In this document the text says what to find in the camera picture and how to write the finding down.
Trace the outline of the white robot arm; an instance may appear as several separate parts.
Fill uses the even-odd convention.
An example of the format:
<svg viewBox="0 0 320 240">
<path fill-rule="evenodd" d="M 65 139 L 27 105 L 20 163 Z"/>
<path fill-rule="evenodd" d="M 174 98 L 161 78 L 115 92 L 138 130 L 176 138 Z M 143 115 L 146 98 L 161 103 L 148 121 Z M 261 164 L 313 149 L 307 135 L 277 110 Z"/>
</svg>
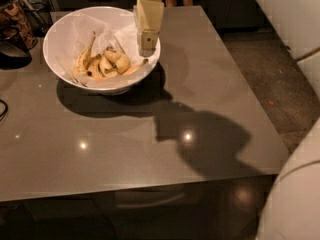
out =
<svg viewBox="0 0 320 240">
<path fill-rule="evenodd" d="M 319 101 L 268 20 L 260 17 L 224 27 L 227 14 L 252 16 L 254 0 L 191 0 L 201 5 L 226 42 L 233 59 L 289 151 L 294 151 L 319 117 Z M 181 240 L 254 240 L 274 178 L 193 184 L 192 205 L 136 213 L 119 227 L 129 238 Z"/>
</svg>

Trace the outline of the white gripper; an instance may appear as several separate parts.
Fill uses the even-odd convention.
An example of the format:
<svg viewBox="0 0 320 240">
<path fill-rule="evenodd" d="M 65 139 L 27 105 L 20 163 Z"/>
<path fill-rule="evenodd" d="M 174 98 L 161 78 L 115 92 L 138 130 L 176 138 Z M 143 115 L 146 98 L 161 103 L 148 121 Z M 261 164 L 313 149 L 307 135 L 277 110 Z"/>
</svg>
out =
<svg viewBox="0 0 320 240">
<path fill-rule="evenodd" d="M 162 0 L 137 0 L 133 8 L 139 55 L 154 54 L 164 13 Z"/>
</svg>

